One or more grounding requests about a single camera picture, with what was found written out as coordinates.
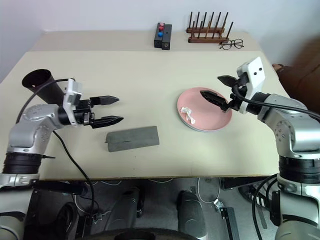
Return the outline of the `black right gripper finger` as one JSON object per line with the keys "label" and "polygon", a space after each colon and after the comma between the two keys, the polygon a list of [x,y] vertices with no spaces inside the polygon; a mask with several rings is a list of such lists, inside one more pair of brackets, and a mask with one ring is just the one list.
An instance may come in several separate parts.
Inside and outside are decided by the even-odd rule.
{"label": "black right gripper finger", "polygon": [[210,90],[201,90],[201,96],[209,103],[218,106],[222,111],[228,110],[228,103],[225,98]]}
{"label": "black right gripper finger", "polygon": [[236,84],[236,81],[237,79],[233,76],[230,76],[230,75],[221,75],[221,76],[218,76],[217,79],[223,83],[225,86],[228,86],[230,88],[232,88],[235,84]]}

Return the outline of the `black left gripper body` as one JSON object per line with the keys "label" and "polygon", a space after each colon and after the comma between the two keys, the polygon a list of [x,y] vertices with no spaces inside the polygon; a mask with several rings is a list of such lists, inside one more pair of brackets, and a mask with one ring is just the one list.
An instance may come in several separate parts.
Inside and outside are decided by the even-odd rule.
{"label": "black left gripper body", "polygon": [[75,106],[74,117],[77,124],[84,126],[95,125],[95,113],[92,112],[94,104],[91,99],[80,100]]}

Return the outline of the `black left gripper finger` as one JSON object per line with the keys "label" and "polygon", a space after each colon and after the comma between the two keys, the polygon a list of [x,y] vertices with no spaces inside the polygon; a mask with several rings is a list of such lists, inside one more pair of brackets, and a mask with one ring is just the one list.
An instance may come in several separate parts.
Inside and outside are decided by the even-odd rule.
{"label": "black left gripper finger", "polygon": [[124,118],[121,116],[114,116],[114,115],[104,116],[100,119],[93,120],[93,122],[91,123],[91,127],[93,129],[104,128],[104,127],[115,125],[120,121],[122,121],[123,119]]}
{"label": "black left gripper finger", "polygon": [[90,98],[90,105],[97,106],[97,105],[111,105],[113,103],[118,102],[120,99],[115,96],[105,95],[105,96],[96,96]]}

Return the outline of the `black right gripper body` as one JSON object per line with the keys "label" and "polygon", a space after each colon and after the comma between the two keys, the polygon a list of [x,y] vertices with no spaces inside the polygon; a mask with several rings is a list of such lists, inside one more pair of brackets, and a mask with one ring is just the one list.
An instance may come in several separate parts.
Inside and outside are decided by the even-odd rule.
{"label": "black right gripper body", "polygon": [[235,111],[239,111],[243,101],[234,93],[234,88],[237,88],[238,94],[241,95],[243,98],[246,96],[246,93],[247,93],[247,87],[245,85],[240,85],[238,81],[239,80],[236,79],[235,85],[231,87],[231,94],[230,94],[231,101],[228,103],[228,107]]}

